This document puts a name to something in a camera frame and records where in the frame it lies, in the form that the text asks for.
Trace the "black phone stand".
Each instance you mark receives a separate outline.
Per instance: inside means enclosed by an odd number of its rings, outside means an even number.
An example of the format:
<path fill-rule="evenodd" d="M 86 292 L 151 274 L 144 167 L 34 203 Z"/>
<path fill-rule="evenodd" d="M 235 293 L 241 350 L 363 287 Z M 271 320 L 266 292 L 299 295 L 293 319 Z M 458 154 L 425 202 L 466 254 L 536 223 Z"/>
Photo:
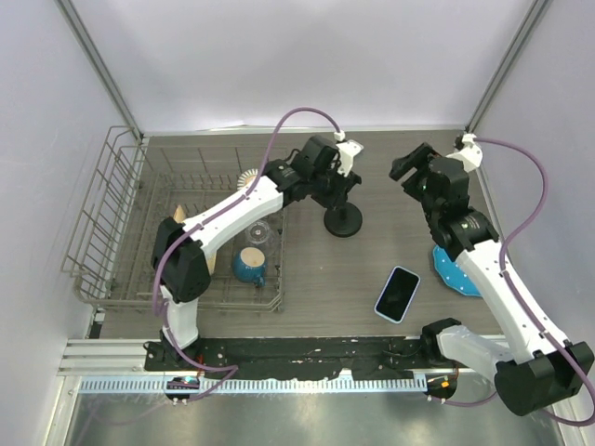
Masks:
<path fill-rule="evenodd" d="M 363 214 L 348 198 L 350 190 L 361 183 L 361 177 L 353 172 L 346 177 L 336 175 L 334 178 L 333 189 L 329 192 L 324 212 L 324 226 L 329 233 L 338 238 L 352 237 L 362 227 Z"/>

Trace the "phone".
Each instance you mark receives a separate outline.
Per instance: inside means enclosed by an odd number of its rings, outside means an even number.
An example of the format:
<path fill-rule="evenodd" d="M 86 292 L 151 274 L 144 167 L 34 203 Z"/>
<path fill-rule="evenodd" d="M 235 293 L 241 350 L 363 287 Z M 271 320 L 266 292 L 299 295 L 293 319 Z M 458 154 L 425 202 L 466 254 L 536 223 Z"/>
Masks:
<path fill-rule="evenodd" d="M 402 323 L 420 285 L 420 277 L 402 266 L 392 269 L 374 305 L 374 312 L 391 323 Z"/>

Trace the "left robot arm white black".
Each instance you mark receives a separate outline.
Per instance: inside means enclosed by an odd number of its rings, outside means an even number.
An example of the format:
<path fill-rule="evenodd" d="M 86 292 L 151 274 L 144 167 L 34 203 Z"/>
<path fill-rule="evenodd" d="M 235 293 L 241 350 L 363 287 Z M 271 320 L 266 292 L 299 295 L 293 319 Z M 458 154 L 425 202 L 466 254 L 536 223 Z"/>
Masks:
<path fill-rule="evenodd" d="M 186 371 L 197 362 L 198 299 L 211 283 L 208 260 L 227 241 L 307 197 L 324 208 L 324 226 L 333 236 L 349 238 L 361 229 L 363 215 L 348 194 L 362 182 L 352 168 L 363 149 L 352 139 L 311 137 L 292 157 L 267 162 L 249 183 L 203 213 L 160 223 L 152 252 L 153 302 L 164 306 L 160 338 L 174 368 Z"/>

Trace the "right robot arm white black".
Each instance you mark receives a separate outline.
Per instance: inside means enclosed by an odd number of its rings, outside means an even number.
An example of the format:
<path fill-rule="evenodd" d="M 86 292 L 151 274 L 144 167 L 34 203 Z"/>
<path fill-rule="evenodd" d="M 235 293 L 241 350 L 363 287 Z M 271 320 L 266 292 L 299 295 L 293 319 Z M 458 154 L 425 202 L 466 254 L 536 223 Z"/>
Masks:
<path fill-rule="evenodd" d="M 432 240 L 477 287 L 507 342 L 501 346 L 445 319 L 423 328 L 421 359 L 432 367 L 447 361 L 469 367 L 492 383 L 512 413 L 524 416 L 592 389 L 594 353 L 585 342 L 571 342 L 545 314 L 489 218 L 470 205 L 469 174 L 482 158 L 475 143 L 447 156 L 423 143 L 392 162 L 390 178 L 421 204 Z"/>

